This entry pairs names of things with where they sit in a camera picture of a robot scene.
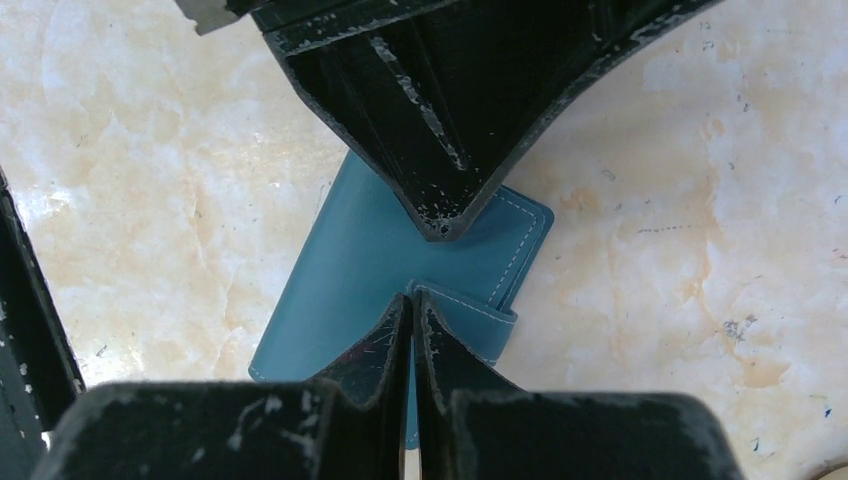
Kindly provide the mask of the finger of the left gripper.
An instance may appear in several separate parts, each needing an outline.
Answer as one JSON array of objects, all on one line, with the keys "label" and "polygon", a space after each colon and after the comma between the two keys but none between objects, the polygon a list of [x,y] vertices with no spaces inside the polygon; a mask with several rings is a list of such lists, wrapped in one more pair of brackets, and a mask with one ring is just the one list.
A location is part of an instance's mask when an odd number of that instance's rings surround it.
[{"label": "finger of the left gripper", "polygon": [[295,92],[428,241],[461,237],[580,94],[703,0],[271,1]]}]

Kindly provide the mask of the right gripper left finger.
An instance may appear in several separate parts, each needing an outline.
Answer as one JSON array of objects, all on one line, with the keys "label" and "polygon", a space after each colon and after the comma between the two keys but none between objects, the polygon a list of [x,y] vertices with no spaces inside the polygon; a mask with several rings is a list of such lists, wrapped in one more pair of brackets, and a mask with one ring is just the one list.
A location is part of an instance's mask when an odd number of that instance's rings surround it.
[{"label": "right gripper left finger", "polygon": [[56,427],[37,479],[400,479],[412,302],[295,382],[100,385]]}]

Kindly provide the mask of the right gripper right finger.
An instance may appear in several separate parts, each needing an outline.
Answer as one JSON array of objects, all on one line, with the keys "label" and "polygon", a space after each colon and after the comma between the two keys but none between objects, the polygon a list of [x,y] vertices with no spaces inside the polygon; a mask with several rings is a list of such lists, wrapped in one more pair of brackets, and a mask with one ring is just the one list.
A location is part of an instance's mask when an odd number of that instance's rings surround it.
[{"label": "right gripper right finger", "polygon": [[433,297],[412,300],[425,479],[739,479],[723,428],[673,393],[533,392],[449,329]]}]

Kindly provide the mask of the blue card holder wallet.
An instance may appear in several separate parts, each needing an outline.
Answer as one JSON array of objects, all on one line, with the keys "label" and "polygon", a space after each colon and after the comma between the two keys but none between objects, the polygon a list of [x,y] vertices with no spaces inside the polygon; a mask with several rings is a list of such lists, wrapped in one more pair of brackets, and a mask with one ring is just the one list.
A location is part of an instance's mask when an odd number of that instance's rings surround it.
[{"label": "blue card holder wallet", "polygon": [[248,368],[257,381],[299,381],[373,328],[391,298],[428,292],[452,332],[495,364],[512,309],[554,215],[500,187],[459,239],[423,239],[390,188],[354,153],[344,159]]}]

